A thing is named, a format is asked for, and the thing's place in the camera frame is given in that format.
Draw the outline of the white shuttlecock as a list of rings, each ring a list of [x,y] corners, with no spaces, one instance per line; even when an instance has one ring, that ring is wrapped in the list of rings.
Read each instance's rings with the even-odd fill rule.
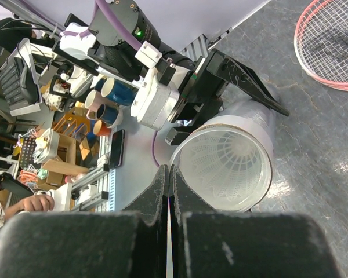
[[[179,168],[188,185],[215,205],[242,203],[262,174],[260,150],[254,142],[225,130],[212,130],[186,143]]]

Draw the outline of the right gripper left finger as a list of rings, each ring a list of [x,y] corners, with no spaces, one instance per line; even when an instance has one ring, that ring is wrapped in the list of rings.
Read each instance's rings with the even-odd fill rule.
[[[21,213],[0,230],[0,277],[165,277],[169,169],[122,211]]]

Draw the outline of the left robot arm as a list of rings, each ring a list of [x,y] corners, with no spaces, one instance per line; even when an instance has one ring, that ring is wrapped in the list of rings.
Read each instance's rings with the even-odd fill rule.
[[[190,122],[170,129],[169,145],[181,144],[219,112],[229,84],[289,115],[251,68],[220,50],[193,61],[166,45],[135,1],[96,1],[89,25],[69,15],[59,49],[80,68],[86,60],[94,62],[92,74],[106,77],[95,89],[102,97],[95,108],[98,120],[118,123],[118,111],[107,107],[111,101],[129,107],[137,122],[154,130],[166,122]]]

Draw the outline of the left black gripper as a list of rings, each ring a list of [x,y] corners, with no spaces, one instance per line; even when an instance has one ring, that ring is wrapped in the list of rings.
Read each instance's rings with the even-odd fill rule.
[[[265,107],[289,116],[289,111],[272,96],[255,71],[217,49],[201,57],[180,85],[179,101],[168,122],[188,120],[193,126],[172,127],[165,137],[170,146],[178,146],[197,128],[215,116],[223,101],[225,84],[230,83]]]

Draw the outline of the white shuttlecock tube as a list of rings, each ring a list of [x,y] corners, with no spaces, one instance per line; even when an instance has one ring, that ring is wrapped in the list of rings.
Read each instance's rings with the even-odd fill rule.
[[[216,210],[245,212],[273,177],[276,112],[246,100],[195,129],[172,154],[187,185]]]

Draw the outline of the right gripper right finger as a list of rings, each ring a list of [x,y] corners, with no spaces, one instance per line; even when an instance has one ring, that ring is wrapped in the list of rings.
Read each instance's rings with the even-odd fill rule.
[[[339,277],[311,217],[216,211],[176,166],[169,189],[174,277]]]

